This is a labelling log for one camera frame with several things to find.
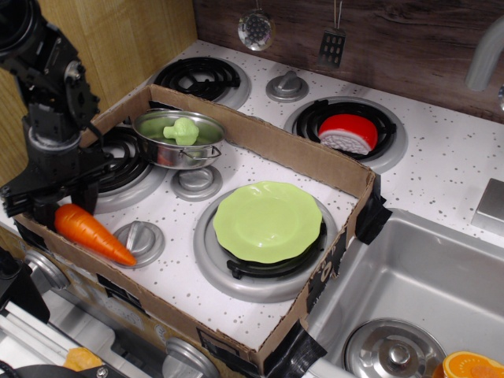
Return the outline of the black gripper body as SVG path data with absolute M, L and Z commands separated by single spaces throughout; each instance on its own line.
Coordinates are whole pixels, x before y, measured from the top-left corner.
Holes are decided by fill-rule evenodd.
M 82 183 L 98 182 L 109 171 L 111 154 L 99 147 L 81 148 L 80 137 L 52 144 L 49 139 L 24 136 L 28 165 L 1 188 L 6 209 L 33 209 L 36 198 L 59 202 Z

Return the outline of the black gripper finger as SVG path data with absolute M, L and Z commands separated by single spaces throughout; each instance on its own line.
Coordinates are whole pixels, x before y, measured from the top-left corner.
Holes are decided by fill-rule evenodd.
M 72 193 L 72 203 L 93 215 L 98 201 L 98 182 L 82 183 Z
M 58 209 L 59 205 L 56 202 L 36 198 L 33 206 L 33 217 L 39 224 L 55 232 L 55 213 Z

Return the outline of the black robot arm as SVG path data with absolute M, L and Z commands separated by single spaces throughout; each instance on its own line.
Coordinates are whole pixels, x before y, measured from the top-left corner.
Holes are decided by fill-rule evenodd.
M 53 229 L 66 197 L 93 213 L 113 160 L 101 146 L 80 146 L 86 130 L 103 140 L 91 123 L 99 99 L 77 49 L 46 21 L 37 1 L 1 3 L 1 67 L 14 77 L 28 111 L 22 119 L 28 164 L 1 189 L 6 215 L 30 213 Z

